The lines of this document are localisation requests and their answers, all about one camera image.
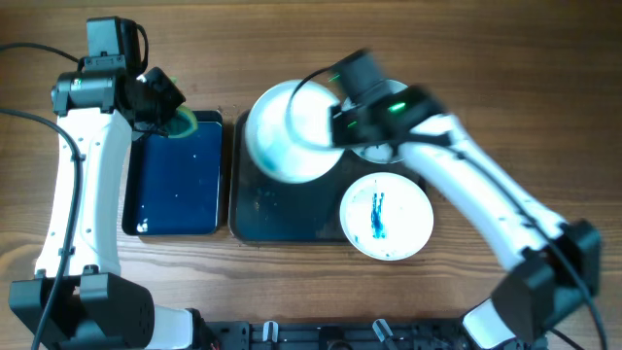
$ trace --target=wire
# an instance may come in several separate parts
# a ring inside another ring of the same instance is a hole
[[[46,45],[41,45],[41,44],[35,44],[35,43],[11,43],[11,44],[5,44],[5,45],[0,45],[0,52],[4,51],[4,50],[8,50],[8,49],[16,49],[16,48],[29,48],[29,49],[38,49],[38,50],[43,50],[43,51],[47,51],[49,53],[56,53],[59,54],[69,60],[72,60],[76,63],[78,63],[80,60],[74,56],[72,56],[71,54],[61,51],[59,49],[55,49]]]
[[[147,66],[149,65],[149,41],[147,40],[147,31],[145,31],[145,28],[138,23],[136,23],[136,28],[143,36],[143,41],[145,41],[145,55],[143,57],[143,61],[141,62],[140,72],[140,74],[143,74],[145,73],[145,71],[147,71]]]
[[[569,262],[569,260],[566,258],[564,253],[559,249],[557,244],[555,244],[555,242],[553,242],[553,240],[544,232],[542,227],[537,222],[536,218],[534,218],[531,215],[529,215],[529,213],[521,205],[519,200],[516,199],[482,165],[480,165],[479,163],[477,163],[473,159],[467,157],[467,155],[465,155],[465,153],[462,152],[462,151],[455,150],[455,149],[453,149],[451,147],[443,147],[443,149],[453,153],[458,159],[461,159],[461,160],[464,160],[464,161],[468,162],[475,169],[477,169],[477,171],[479,171],[482,175],[484,175],[491,183],[493,183],[493,185],[495,185],[495,187],[497,187],[499,189],[499,191],[501,191],[503,193],[503,195],[512,203],[512,205],[514,205],[514,207],[516,207],[516,210],[518,211],[518,214],[520,214],[521,216],[526,218],[527,221],[536,229],[537,233],[542,238],[544,238],[544,240],[548,244],[548,247],[553,252],[553,255],[555,255],[555,257],[560,261],[560,263],[562,264],[564,269],[568,272],[568,274],[572,278],[572,281],[574,282],[576,287],[579,289],[580,293],[583,295],[583,299],[585,300],[585,303],[587,304],[587,306],[588,306],[588,308],[590,310],[590,314],[592,315],[592,319],[594,320],[594,326],[596,326],[596,330],[597,330],[597,332],[599,334],[599,339],[601,341],[601,348],[603,350],[606,350],[607,349],[606,333],[605,333],[605,327],[603,326],[603,320],[601,319],[601,314],[599,313],[598,308],[596,307],[596,305],[594,304],[594,301],[592,300],[592,297],[590,296],[590,292],[588,291],[587,286],[581,280],[581,277],[579,277],[578,273],[576,272],[576,270],[574,269],[572,264]]]
[[[328,350],[348,349],[353,350],[352,345],[343,340],[337,340],[328,345]]]
[[[551,332],[557,335],[560,339],[566,342],[566,344],[570,345],[570,347],[574,350],[585,350],[581,347],[581,345],[574,342],[574,340],[570,339],[567,335],[562,332],[557,331],[556,329],[551,329]]]
[[[334,147],[321,146],[321,145],[309,142],[298,134],[298,132],[295,130],[294,121],[292,118],[292,103],[294,102],[295,94],[302,88],[303,85],[307,84],[311,79],[319,76],[320,74],[326,73],[328,70],[330,70],[330,67],[319,69],[309,74],[303,80],[301,80],[300,83],[298,83],[298,85],[294,88],[294,91],[292,91],[292,95],[290,96],[290,100],[288,101],[288,105],[285,109],[285,129],[288,131],[288,134],[290,135],[290,137],[292,137],[295,143],[303,146],[304,148],[308,148],[313,151],[321,151],[321,152],[333,151]]]
[[[0,113],[41,123],[56,131],[69,145],[69,148],[71,149],[72,160],[74,161],[74,190],[71,197],[71,206],[69,207],[69,219],[67,221],[67,230],[65,231],[65,240],[62,245],[60,263],[58,264],[58,272],[56,273],[56,278],[54,279],[54,283],[52,284],[52,290],[50,291],[50,295],[48,296],[48,302],[43,309],[41,319],[39,320],[39,326],[37,327],[37,331],[35,332],[35,336],[32,341],[31,349],[37,350],[39,349],[39,344],[41,343],[41,337],[43,336],[46,323],[50,318],[54,303],[56,302],[57,295],[60,290],[62,277],[65,273],[65,269],[67,268],[67,263],[69,262],[69,257],[72,254],[70,246],[73,241],[76,219],[78,218],[80,204],[80,188],[82,186],[82,158],[80,154],[80,149],[78,148],[76,141],[74,141],[74,139],[71,138],[71,136],[62,129],[62,127],[58,126],[54,122],[50,122],[42,117],[12,109],[0,108]]]

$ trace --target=white bowl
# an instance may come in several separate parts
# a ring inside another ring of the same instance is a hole
[[[326,174],[343,150],[318,151],[296,143],[285,125],[285,111],[300,81],[269,89],[253,106],[246,122],[245,139],[251,159],[267,176],[288,184],[301,184]],[[292,103],[292,122],[298,136],[319,146],[329,146],[329,107],[339,99],[325,87],[306,83]]]
[[[352,184],[341,199],[339,217],[350,243],[382,261],[419,252],[430,239],[434,221],[426,194],[393,173],[369,174]]]

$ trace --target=green object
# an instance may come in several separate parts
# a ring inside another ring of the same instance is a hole
[[[175,117],[162,129],[168,133],[169,138],[184,138],[198,130],[198,121],[190,108],[179,106]]]
[[[395,105],[389,107],[389,112],[396,113],[396,112],[399,112],[402,109],[404,109],[404,107],[406,107],[406,103],[405,102],[399,102],[399,103],[396,103]]]

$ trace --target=blue paint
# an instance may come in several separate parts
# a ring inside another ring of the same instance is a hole
[[[272,161],[270,158],[264,157],[261,160],[261,163],[263,164],[263,166],[265,166],[266,169],[270,170],[270,171],[277,171],[278,167],[276,166],[276,163],[274,161]]]
[[[387,238],[387,232],[385,231],[385,225],[382,223],[382,202],[385,200],[385,194],[380,193],[380,200],[378,200],[378,193],[373,194],[372,206],[371,206],[371,229],[373,229],[373,237],[376,239]]]

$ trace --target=wood grain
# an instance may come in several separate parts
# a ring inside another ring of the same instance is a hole
[[[82,55],[87,18],[135,19],[149,34],[150,64],[178,77],[192,109],[223,111],[227,129],[271,86],[360,47],[373,48],[388,74],[425,84],[458,113],[478,143],[528,191],[565,217],[588,218],[602,230],[597,304],[610,348],[622,348],[620,5],[33,4],[0,5],[0,42],[32,41]],[[46,52],[2,52],[0,106],[52,119],[50,87],[71,69],[72,63]],[[11,281],[32,277],[52,210],[56,145],[56,136],[39,125],[0,118],[0,300],[8,298]],[[467,220],[437,192],[431,198],[432,238],[402,262],[376,262],[349,246],[245,246],[226,227],[211,237],[151,239],[126,236],[119,228],[122,275],[148,287],[157,303],[195,307],[208,320],[459,316],[485,298],[503,272]],[[4,301],[0,317],[0,349],[29,346],[32,335]],[[588,349],[598,348],[585,310],[561,330]],[[566,348],[551,341],[554,349]]]

